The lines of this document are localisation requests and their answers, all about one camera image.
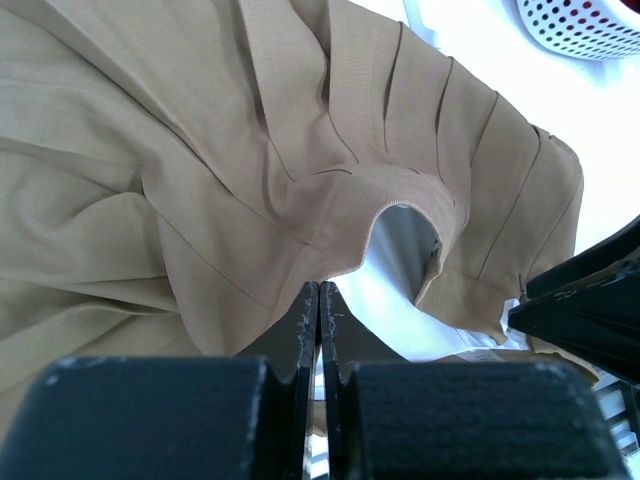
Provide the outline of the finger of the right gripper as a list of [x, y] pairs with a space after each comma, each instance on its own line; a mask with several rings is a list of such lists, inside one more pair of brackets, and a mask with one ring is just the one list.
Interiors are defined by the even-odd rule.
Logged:
[[526, 285], [526, 298], [532, 300], [604, 272], [639, 252], [639, 217], [571, 259], [536, 276]]
[[639, 281], [598, 282], [530, 301], [509, 326], [618, 377], [639, 383]]

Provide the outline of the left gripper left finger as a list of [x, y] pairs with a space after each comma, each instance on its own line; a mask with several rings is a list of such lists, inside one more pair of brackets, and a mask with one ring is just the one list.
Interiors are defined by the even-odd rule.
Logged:
[[5, 479], [307, 479], [319, 287], [239, 355], [64, 357], [27, 392]]

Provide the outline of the white laundry basket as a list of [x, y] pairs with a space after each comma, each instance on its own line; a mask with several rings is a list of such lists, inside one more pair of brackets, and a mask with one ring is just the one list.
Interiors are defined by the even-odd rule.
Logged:
[[589, 61], [639, 54], [639, 3], [621, 0], [520, 0], [520, 18], [545, 49]]

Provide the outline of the tan pleated skirt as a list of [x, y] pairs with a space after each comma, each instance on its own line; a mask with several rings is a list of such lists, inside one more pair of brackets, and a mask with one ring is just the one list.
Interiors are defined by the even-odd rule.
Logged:
[[120, 325], [235, 354], [375, 222], [426, 223], [414, 303], [500, 314], [574, 251], [575, 153], [348, 1], [1, 5], [1, 387]]

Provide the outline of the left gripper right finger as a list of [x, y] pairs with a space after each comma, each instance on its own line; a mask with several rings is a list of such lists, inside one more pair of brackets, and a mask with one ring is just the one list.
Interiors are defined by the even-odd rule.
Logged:
[[320, 287], [333, 479], [625, 479], [585, 377], [557, 361], [401, 359]]

